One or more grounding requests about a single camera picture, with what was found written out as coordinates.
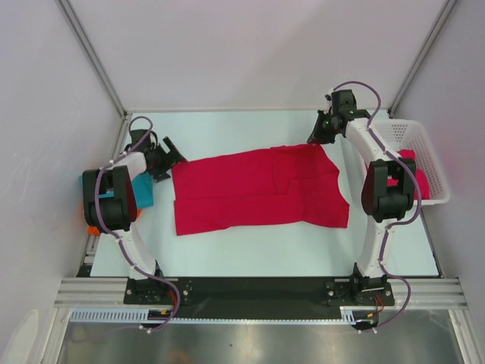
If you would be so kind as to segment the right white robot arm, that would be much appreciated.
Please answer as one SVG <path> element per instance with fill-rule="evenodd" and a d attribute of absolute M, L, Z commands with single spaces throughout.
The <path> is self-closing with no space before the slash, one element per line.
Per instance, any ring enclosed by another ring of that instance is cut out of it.
<path fill-rule="evenodd" d="M 310 144 L 334 143 L 345 137 L 367 166 L 361 190 L 361 207 L 368 216 L 363 250 L 355 263 L 349 285 L 350 297 L 367 304 L 386 286 L 386 245 L 393 228 L 403 225 L 406 212 L 421 196 L 416 164 L 391 148 L 373 125 L 374 115 L 359 109 L 350 89 L 333 89 L 325 96 L 327 108 L 318 111 Z"/>

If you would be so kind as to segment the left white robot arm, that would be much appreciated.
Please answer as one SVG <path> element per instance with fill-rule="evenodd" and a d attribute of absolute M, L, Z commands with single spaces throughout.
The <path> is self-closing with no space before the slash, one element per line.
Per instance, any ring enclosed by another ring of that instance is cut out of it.
<path fill-rule="evenodd" d="M 129 278 L 143 281 L 141 294 L 159 303 L 167 296 L 167 284 L 136 228 L 139 207 L 133 181 L 141 175 L 156 183 L 167 180 L 169 171 L 186 158 L 167 136 L 162 139 L 167 149 L 150 130 L 131 131 L 130 137 L 131 144 L 106 167 L 81 174 L 83 214 L 89 227 L 114 239 L 127 262 Z"/>

